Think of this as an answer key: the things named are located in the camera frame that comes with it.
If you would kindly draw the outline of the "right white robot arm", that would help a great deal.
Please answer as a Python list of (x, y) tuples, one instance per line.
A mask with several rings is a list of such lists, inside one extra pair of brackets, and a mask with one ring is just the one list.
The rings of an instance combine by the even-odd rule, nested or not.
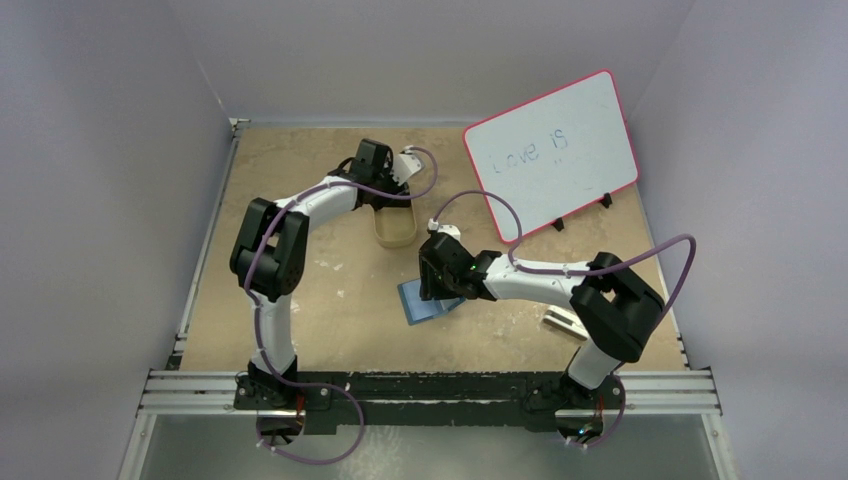
[(584, 407), (621, 365), (636, 363), (666, 313), (661, 295), (612, 253), (588, 262), (513, 260), (483, 250), (473, 255), (454, 236), (433, 232), (418, 252), (424, 300), (532, 301), (570, 309), (588, 338), (561, 381), (564, 399)]

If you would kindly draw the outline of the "tan oval tray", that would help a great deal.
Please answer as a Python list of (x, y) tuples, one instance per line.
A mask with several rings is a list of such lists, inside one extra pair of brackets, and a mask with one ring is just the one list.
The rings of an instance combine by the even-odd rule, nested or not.
[(373, 226), (380, 246), (395, 249), (411, 245), (418, 234), (414, 204), (407, 202), (374, 211)]

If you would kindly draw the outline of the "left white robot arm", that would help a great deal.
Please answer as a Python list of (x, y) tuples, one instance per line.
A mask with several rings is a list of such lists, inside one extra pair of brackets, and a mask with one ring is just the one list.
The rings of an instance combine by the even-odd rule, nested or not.
[(255, 351), (238, 381), (238, 400), (272, 408), (298, 395), (297, 354), (291, 339), (291, 301), (306, 267), (310, 234), (364, 205), (374, 211), (407, 206), (408, 181), (424, 168), (407, 148), (399, 153), (375, 140), (360, 141), (314, 186), (280, 200), (256, 198), (246, 210), (229, 268), (251, 302)]

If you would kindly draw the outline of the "blue card holder wallet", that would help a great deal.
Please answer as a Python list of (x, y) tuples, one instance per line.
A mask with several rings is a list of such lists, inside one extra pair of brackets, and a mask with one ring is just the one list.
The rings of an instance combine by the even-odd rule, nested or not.
[(401, 301), (406, 322), (410, 326), (448, 315), (463, 304), (462, 297), (444, 300), (422, 300), (420, 297), (421, 279), (401, 283), (397, 291)]

